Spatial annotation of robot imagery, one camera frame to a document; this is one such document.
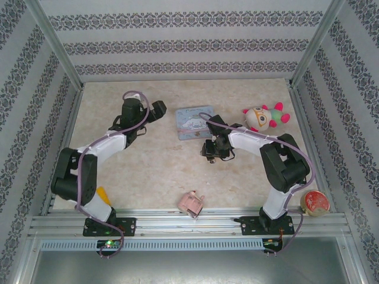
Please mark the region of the blue cartoon print tin box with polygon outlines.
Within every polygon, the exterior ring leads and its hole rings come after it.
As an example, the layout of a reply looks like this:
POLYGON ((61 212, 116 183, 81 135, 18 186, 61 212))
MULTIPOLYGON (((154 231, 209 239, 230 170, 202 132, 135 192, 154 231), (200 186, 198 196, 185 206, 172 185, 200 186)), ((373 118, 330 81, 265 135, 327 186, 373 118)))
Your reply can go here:
POLYGON ((214 115, 212 106, 198 106, 193 108, 177 109, 175 111, 178 138, 181 141, 198 138, 212 138, 206 121, 199 116, 200 112, 214 115))

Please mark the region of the plush doll with pink limbs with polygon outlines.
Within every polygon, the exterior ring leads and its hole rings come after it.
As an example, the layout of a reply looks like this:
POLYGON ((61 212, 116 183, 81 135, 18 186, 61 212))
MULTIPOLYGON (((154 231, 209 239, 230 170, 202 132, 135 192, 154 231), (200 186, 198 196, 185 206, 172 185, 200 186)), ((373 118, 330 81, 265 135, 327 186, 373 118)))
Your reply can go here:
POLYGON ((283 103, 277 102, 273 108, 268 108, 266 105, 254 106, 242 112, 248 129, 261 133, 268 128, 276 128, 289 122, 291 115, 285 113, 283 108, 283 103))

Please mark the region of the pink toy house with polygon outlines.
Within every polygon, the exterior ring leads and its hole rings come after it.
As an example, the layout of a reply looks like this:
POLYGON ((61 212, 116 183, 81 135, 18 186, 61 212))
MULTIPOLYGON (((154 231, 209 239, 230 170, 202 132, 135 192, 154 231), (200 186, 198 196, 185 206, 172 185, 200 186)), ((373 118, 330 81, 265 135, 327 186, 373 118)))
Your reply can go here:
POLYGON ((186 192, 179 200, 177 207, 183 213, 193 219, 198 218, 203 209, 204 195, 198 196, 196 191, 186 192))

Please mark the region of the yellow plastic object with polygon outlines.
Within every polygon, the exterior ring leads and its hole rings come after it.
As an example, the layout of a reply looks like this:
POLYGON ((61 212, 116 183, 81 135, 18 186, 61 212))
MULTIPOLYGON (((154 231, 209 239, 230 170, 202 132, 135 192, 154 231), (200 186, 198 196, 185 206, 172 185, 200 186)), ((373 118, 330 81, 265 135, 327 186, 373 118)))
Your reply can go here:
POLYGON ((111 206, 111 202, 110 202, 110 200, 108 198, 108 195, 107 195, 105 189, 102 186, 100 186, 100 187, 97 188, 96 193, 97 193, 97 195, 100 197, 100 199, 104 203, 106 203, 107 205, 111 206))

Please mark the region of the round tin with red lid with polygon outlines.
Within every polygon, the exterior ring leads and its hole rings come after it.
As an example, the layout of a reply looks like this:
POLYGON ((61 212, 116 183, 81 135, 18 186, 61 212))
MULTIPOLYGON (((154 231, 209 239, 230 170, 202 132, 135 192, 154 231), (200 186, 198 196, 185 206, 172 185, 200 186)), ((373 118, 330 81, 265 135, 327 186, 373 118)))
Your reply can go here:
POLYGON ((308 216, 321 217, 329 212, 330 203, 322 192, 308 191, 301 197, 300 207, 308 216))

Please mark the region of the grey metal panel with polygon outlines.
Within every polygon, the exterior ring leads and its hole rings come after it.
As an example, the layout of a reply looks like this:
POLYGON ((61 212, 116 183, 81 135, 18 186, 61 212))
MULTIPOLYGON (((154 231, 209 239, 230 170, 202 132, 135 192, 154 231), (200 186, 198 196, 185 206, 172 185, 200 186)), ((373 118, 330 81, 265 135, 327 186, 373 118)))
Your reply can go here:
POLYGON ((337 256, 267 257, 258 251, 43 252, 32 284, 358 284, 337 256))

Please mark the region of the aluminium table side rail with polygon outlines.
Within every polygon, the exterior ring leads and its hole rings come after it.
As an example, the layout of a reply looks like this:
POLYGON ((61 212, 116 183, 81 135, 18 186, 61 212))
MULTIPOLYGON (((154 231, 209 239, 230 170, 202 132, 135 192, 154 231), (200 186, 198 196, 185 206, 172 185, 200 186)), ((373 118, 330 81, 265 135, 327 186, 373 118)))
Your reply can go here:
POLYGON ((329 189, 329 185, 327 183, 327 179, 317 152, 317 147, 313 139, 312 130, 307 121, 307 115, 304 111, 299 94, 297 90, 294 88, 289 88, 288 91, 301 130, 301 134, 303 136, 305 148, 307 150, 310 160, 313 162, 317 188, 319 191, 323 192, 328 198, 330 202, 331 212, 336 213, 338 212, 338 209, 335 207, 333 196, 329 189))
POLYGON ((47 188, 46 188, 46 191, 44 194, 42 206, 40 208, 40 212, 38 213, 39 215, 46 215, 49 212, 50 202, 52 200, 52 195, 53 195, 51 192, 51 189, 50 189, 51 184, 52 184, 52 180, 53 180, 53 176, 55 174, 55 170, 56 170, 56 167, 58 164, 60 152, 65 147, 68 147, 70 145, 70 141, 72 138, 73 129, 75 127, 76 118, 78 116, 78 111, 79 111, 79 107, 81 104, 83 92, 84 92, 84 87, 82 87, 82 89, 76 93, 75 99, 72 101, 71 109, 70 109, 70 112, 68 115, 68 119, 67 119, 66 124, 65 124, 64 133, 63 133, 63 136, 61 137, 59 148, 57 151, 56 160, 54 161, 52 172, 49 176, 50 179, 49 179, 49 182, 47 184, 47 188))

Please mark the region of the aluminium mounting rail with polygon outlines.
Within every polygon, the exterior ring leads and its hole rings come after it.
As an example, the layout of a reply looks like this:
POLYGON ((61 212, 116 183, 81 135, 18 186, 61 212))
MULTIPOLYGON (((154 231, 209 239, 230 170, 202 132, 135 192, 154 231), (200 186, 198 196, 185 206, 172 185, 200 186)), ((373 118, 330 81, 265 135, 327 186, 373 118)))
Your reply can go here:
MULTIPOLYGON (((257 216, 258 208, 208 208, 193 219, 177 209, 120 209, 119 217, 136 219, 136 238, 212 238, 241 237, 241 225, 235 218, 257 216)), ((340 237, 352 234, 344 213, 322 217, 304 217, 292 213, 299 237, 340 237)), ((84 215, 69 210, 53 210, 46 216, 35 216, 28 237, 39 239, 82 238, 84 215)))

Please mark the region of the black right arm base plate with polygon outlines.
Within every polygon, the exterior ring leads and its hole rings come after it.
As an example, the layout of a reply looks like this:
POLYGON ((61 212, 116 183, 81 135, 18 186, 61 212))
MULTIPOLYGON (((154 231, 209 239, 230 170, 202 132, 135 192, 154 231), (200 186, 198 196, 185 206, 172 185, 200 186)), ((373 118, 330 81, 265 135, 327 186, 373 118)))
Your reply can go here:
POLYGON ((241 224, 242 235, 279 235, 280 233, 283 235, 293 235, 295 232, 290 216, 279 220, 268 231, 261 225, 257 216, 235 218, 235 222, 241 224))

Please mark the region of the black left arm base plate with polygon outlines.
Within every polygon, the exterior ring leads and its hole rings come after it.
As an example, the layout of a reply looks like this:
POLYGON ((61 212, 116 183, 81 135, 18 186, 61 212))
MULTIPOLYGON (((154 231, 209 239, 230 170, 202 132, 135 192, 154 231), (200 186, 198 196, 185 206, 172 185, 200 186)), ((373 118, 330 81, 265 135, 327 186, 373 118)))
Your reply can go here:
MULTIPOLYGON (((121 230, 126 237, 133 237, 136 229, 135 218, 114 218, 110 224, 121 230)), ((84 237, 117 237, 120 233, 108 226, 95 222, 90 218, 85 219, 84 228, 82 232, 84 237)))

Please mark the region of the aluminium frame upright post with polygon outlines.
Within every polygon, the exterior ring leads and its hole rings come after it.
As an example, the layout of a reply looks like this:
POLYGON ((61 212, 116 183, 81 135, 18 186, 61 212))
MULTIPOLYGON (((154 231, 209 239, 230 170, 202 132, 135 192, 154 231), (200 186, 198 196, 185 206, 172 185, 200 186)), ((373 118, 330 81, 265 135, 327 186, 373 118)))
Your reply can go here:
POLYGON ((309 45, 304 52, 304 55, 298 63, 292 78, 288 81, 291 88, 294 88, 303 77, 306 69, 312 61, 313 56, 316 54, 318 48, 322 44, 324 38, 326 37, 326 34, 329 31, 329 28, 333 24, 335 18, 337 17, 345 2, 346 0, 331 0, 330 5, 328 6, 323 18, 321 19, 314 36, 310 40, 309 45))
POLYGON ((43 32, 46 40, 48 41, 51 49, 62 64, 70 81, 74 84, 76 89, 82 89, 83 82, 81 81, 74 65, 72 64, 62 42, 60 41, 57 33, 55 32, 48 16, 46 15, 39 0, 24 0, 27 8, 31 12, 36 23, 43 32))

